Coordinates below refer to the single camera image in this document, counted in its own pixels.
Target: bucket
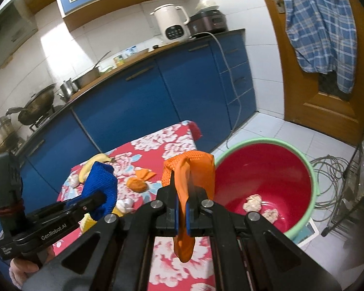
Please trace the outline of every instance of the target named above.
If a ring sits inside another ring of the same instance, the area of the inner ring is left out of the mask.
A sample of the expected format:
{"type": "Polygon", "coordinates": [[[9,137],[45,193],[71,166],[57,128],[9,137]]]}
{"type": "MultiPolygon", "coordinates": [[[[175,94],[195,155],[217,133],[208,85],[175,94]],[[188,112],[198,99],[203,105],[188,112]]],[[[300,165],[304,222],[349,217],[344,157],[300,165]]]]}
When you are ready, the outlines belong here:
{"type": "Polygon", "coordinates": [[[250,195],[262,197],[262,214],[277,209],[274,226],[293,239],[308,223],[319,195],[313,168],[305,155],[277,139],[241,142],[216,160],[214,200],[228,211],[245,215],[250,195]]]}

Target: blue cloth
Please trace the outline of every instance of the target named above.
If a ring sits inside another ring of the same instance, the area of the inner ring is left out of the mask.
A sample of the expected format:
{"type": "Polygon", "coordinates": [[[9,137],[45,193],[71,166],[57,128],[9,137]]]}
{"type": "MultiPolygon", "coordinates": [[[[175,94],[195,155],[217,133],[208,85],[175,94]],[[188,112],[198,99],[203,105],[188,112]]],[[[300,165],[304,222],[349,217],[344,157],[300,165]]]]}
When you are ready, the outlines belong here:
{"type": "Polygon", "coordinates": [[[86,198],[98,190],[105,194],[106,202],[90,213],[91,218],[95,221],[112,213],[117,201],[117,178],[113,175],[111,165],[94,162],[85,181],[81,198],[86,198]]]}
{"type": "Polygon", "coordinates": [[[357,56],[356,26],[349,0],[284,0],[286,32],[305,72],[337,72],[350,93],[357,56]]]}

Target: plaid cloth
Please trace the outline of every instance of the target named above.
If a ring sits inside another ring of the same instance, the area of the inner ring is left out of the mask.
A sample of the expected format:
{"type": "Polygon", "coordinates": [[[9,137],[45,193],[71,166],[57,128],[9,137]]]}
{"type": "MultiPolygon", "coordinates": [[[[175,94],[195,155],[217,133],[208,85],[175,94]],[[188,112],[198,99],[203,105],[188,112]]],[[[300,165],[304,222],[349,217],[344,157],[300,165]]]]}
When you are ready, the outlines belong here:
{"type": "Polygon", "coordinates": [[[349,0],[284,0],[286,32],[305,72],[337,72],[350,93],[357,55],[356,26],[349,0]]]}

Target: table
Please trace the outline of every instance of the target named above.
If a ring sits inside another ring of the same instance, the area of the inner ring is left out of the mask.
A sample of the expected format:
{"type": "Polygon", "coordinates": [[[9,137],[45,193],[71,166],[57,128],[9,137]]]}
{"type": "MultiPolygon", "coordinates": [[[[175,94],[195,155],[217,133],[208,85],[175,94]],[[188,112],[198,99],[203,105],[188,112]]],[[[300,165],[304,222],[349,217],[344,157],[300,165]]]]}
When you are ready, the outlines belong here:
{"type": "MultiPolygon", "coordinates": [[[[117,198],[133,199],[135,210],[144,203],[154,200],[157,190],[162,187],[164,160],[195,150],[194,141],[200,136],[201,133],[194,122],[183,121],[106,153],[116,160],[112,165],[118,180],[117,198]],[[156,175],[147,182],[148,191],[138,194],[127,188],[125,183],[135,174],[135,170],[141,168],[151,169],[156,175]]],[[[85,163],[73,167],[70,175],[78,174],[85,163]]],[[[82,185],[71,188],[68,180],[69,178],[62,186],[58,196],[59,201],[72,199],[82,192],[82,185]]],[[[77,229],[56,242],[53,246],[55,254],[62,252],[81,234],[81,230],[77,229]]],[[[148,290],[166,291],[175,288],[183,291],[214,291],[215,278],[209,238],[196,239],[193,256],[187,263],[179,261],[173,246],[172,238],[155,238],[148,290]]]]}

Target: stainless steel pot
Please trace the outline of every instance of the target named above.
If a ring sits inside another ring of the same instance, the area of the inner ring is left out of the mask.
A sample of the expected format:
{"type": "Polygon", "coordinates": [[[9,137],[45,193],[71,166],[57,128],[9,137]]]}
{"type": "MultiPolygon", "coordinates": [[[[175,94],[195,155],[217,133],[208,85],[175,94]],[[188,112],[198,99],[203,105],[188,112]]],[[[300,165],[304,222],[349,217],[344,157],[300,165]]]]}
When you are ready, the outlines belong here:
{"type": "Polygon", "coordinates": [[[54,102],[54,87],[51,84],[43,90],[31,96],[25,107],[12,107],[7,109],[5,115],[20,112],[18,120],[20,123],[29,126],[34,124],[41,116],[47,113],[54,102]]]}
{"type": "Polygon", "coordinates": [[[0,153],[13,149],[19,141],[10,117],[0,117],[0,153]]]}
{"type": "Polygon", "coordinates": [[[60,93],[58,93],[58,95],[66,103],[70,100],[74,93],[78,92],[78,87],[76,86],[76,84],[72,83],[71,79],[63,82],[63,84],[60,86],[60,89],[63,95],[60,93]]]}
{"type": "Polygon", "coordinates": [[[84,75],[80,76],[78,79],[75,79],[73,83],[78,87],[78,89],[84,88],[86,85],[92,83],[94,80],[100,77],[100,71],[97,68],[97,65],[104,59],[107,55],[109,55],[111,51],[109,50],[104,56],[101,57],[99,61],[94,65],[93,69],[86,72],[84,75]]]}

